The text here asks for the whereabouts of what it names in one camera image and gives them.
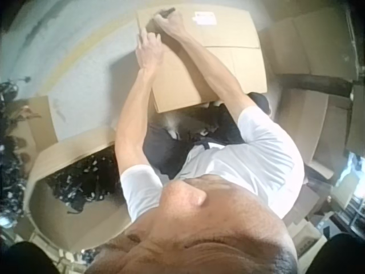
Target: white label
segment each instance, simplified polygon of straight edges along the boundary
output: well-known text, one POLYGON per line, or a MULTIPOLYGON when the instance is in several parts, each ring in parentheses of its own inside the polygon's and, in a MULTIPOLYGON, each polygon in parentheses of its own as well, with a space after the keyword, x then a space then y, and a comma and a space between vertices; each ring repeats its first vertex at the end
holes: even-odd
POLYGON ((216 25, 217 18, 211 11, 196 11, 195 17, 193 17, 198 25, 216 25))

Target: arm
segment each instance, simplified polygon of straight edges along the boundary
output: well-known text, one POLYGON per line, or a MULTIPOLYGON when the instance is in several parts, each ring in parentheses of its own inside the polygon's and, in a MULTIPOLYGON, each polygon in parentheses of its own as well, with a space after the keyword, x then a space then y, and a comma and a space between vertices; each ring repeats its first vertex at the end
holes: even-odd
POLYGON ((243 109, 256 105, 243 92, 238 80, 225 65, 186 32, 180 13, 174 11, 167 19, 157 14, 155 21, 168 35, 181 43, 208 85, 226 104, 236 123, 243 109))
POLYGON ((137 164, 148 164, 143 154, 143 142, 147 132, 148 100, 157 69, 163 60, 160 35, 141 31, 136 49, 140 70, 130 91, 117 124, 115 154, 119 172, 137 164))

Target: white t-shirt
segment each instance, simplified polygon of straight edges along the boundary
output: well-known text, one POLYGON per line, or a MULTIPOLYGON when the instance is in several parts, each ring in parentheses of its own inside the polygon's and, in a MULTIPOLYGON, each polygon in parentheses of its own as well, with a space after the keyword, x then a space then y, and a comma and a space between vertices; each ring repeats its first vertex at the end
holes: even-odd
MULTIPOLYGON (((219 175, 257 195, 280 218, 293 207, 304 179, 301 155, 288 134, 258 107, 243 110, 238 128, 245 144, 195 146, 175 179, 219 175)), ((132 221, 157 207, 163 185, 151 166, 124 171, 121 186, 132 221)))

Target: gray floor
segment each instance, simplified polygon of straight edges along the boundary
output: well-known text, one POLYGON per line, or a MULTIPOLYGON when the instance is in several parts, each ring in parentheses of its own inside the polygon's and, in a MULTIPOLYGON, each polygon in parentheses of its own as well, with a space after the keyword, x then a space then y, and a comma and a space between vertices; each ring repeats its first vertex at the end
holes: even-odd
MULTIPOLYGON (((1 79, 32 77, 31 83, 20 85, 19 97, 48 95, 59 140, 112 126, 137 69, 135 11, 182 2, 248 10, 257 30, 271 24, 256 0, 34 0, 3 35, 1 79)), ((267 97, 275 113, 281 89, 267 69, 267 97)), ((164 119, 171 128, 184 123, 177 114, 164 119)))

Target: cardboard box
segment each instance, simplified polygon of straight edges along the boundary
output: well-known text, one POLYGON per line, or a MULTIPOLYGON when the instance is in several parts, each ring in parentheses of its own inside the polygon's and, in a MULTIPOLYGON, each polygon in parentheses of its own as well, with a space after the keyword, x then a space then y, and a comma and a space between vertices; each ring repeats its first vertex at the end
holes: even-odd
POLYGON ((327 7, 282 20, 260 32, 260 39, 276 74, 358 78, 342 7, 327 7))
POLYGON ((28 174, 38 154, 47 147, 57 143, 57 137, 53 127, 47 96, 17 100, 12 102, 9 108, 14 113, 24 106, 28 106, 37 117, 18 122, 10 135, 25 140, 24 146, 20 147, 17 153, 29 156, 27 162, 24 163, 25 172, 28 174))
POLYGON ((42 151, 31 170, 25 192, 25 213, 36 232, 50 244, 77 252, 103 244, 130 223, 123 197, 114 194, 88 203, 82 213, 68 214, 68 207, 41 179, 113 144, 115 132, 97 128, 66 139, 42 151))
MULTIPOLYGON (((187 32, 222 61, 245 93, 267 91, 259 39, 247 11, 212 5, 174 7, 182 13, 187 32)), ((164 43, 164 64, 152 87, 157 112, 218 99, 187 52, 151 20, 156 12, 168 8, 160 6, 137 12, 139 26, 161 33, 164 43)))
POLYGON ((347 164, 346 132, 350 99, 317 91, 283 91, 278 123, 297 145, 305 164, 325 178, 347 164))

